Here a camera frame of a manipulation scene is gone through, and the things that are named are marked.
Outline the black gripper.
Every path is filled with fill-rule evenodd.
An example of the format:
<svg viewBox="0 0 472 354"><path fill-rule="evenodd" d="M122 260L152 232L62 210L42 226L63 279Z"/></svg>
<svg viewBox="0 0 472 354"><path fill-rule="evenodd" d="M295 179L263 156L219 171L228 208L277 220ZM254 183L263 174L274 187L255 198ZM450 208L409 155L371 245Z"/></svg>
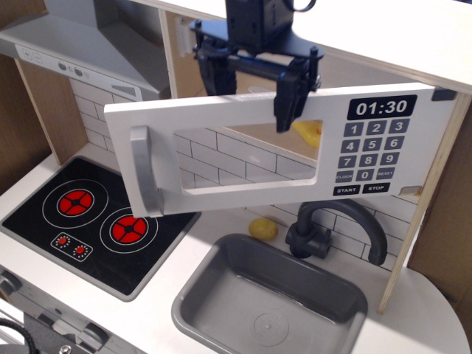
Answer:
<svg viewBox="0 0 472 354"><path fill-rule="evenodd" d="M293 1L226 1L226 20L193 21L195 59L206 93L236 94L237 71L276 80L277 132L289 131L308 95L320 86L318 62L324 52L292 30L294 13L307 12L315 3L297 9ZM258 58L263 53L292 57L301 66L286 69Z"/></svg>

